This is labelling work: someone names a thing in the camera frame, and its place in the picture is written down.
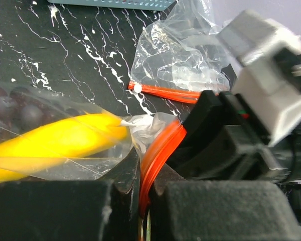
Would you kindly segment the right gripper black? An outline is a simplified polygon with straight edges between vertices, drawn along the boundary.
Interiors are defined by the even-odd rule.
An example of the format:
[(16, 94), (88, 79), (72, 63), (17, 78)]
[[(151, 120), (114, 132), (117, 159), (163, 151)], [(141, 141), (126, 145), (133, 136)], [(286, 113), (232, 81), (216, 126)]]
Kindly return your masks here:
[(288, 181), (291, 156), (269, 147), (253, 118), (238, 96), (203, 91), (166, 163), (188, 180)]

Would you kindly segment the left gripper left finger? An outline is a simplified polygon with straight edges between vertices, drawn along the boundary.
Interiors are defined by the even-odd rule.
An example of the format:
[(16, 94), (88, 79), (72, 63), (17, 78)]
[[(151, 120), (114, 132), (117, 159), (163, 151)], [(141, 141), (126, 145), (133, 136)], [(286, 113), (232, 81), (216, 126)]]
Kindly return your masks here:
[(0, 184), (0, 240), (137, 240), (135, 149), (94, 181)]

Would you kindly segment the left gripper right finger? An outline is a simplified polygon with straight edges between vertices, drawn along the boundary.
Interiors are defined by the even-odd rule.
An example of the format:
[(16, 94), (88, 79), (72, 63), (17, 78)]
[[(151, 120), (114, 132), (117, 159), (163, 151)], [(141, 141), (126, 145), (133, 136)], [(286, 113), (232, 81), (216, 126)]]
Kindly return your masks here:
[(285, 194), (266, 181), (188, 181), (168, 165), (150, 193), (151, 240), (301, 240)]

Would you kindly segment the yellow fake banana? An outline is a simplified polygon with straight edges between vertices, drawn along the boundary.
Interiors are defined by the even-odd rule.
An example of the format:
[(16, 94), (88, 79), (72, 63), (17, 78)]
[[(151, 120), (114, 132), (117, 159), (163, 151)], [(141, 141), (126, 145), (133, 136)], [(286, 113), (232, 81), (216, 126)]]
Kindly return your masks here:
[(85, 158), (127, 140), (128, 128), (109, 113), (84, 114), (50, 123), (0, 143), (0, 183)]

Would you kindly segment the zip bag red seal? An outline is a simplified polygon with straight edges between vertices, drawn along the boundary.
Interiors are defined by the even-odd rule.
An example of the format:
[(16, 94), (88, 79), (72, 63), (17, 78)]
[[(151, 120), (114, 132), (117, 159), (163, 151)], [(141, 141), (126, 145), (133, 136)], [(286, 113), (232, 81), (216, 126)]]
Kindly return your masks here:
[(220, 31), (211, 1), (178, 1), (140, 35), (128, 89), (183, 103), (196, 103), (204, 90), (229, 91)]

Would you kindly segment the zip bag with grapes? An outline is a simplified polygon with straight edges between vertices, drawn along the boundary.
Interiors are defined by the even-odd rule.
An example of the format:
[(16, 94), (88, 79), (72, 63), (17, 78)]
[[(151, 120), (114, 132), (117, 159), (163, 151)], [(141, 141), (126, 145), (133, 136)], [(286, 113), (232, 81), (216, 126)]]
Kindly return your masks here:
[(156, 176), (187, 133), (178, 119), (155, 121), (122, 119), (94, 104), (0, 81), (0, 183), (28, 176), (96, 179), (102, 161), (120, 161), (136, 147), (144, 216)]

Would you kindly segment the dark purple fake grapes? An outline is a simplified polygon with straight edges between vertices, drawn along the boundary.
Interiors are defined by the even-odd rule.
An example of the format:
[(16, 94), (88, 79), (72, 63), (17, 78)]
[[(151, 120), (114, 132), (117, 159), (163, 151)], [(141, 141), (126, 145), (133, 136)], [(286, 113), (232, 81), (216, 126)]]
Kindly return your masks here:
[(25, 87), (0, 87), (0, 143), (65, 118), (64, 108)]

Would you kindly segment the light blue plastic basket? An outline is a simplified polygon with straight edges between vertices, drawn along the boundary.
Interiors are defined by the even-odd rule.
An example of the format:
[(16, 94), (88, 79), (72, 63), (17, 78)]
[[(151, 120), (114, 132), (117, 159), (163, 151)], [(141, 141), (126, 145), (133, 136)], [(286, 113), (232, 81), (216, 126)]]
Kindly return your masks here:
[(147, 11), (164, 11), (174, 0), (48, 0), (51, 4), (118, 8)]

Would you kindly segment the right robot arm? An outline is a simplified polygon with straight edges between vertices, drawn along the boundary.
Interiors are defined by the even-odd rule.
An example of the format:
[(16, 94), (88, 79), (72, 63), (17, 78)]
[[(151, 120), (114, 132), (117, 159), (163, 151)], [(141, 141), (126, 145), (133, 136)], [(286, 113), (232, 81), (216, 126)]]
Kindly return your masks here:
[(241, 94), (203, 91), (167, 164), (189, 180), (263, 180), (287, 196), (301, 225), (301, 125), (275, 146)]

